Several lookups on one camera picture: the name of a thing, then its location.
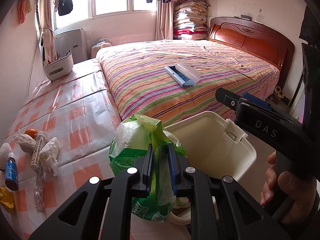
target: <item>window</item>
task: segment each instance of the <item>window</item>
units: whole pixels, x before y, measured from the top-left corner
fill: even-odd
[[[104,17],[109,13],[125,14],[156,11],[157,7],[156,0],[153,0],[152,3],[147,3],[146,0],[72,0],[72,2],[73,10],[71,13],[59,16],[58,12],[53,12],[55,29],[85,19]]]

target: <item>trash bin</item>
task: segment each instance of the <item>trash bin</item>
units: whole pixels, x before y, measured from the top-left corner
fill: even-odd
[[[190,165],[212,178],[229,175],[239,181],[257,157],[246,139],[248,135],[230,119],[224,120],[214,112],[202,112],[165,129],[186,149]],[[169,220],[188,224],[191,217],[180,218],[171,213]]]

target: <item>striped bedsheet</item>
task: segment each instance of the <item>striped bedsheet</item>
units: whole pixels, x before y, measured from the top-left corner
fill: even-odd
[[[234,112],[216,101],[219,87],[264,100],[279,79],[279,70],[271,64],[213,41],[130,43],[103,48],[97,57],[122,120],[146,114],[164,126],[202,111],[232,118]],[[180,87],[164,70],[178,59],[200,73],[195,86]]]

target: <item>white storage box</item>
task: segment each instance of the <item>white storage box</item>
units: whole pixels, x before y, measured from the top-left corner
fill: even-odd
[[[257,154],[248,136],[231,120],[205,111],[166,127],[187,151],[191,166],[212,178],[232,176],[239,180],[253,165]]]
[[[73,69],[72,53],[49,63],[44,67],[47,78],[51,81],[69,74]]]

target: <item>curtain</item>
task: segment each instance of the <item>curtain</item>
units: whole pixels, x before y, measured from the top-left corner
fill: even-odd
[[[39,19],[42,30],[45,65],[48,60],[54,61],[56,55],[54,33],[52,30],[51,5],[52,0],[39,0]]]
[[[157,4],[157,23],[155,40],[173,40],[173,7],[174,2]]]

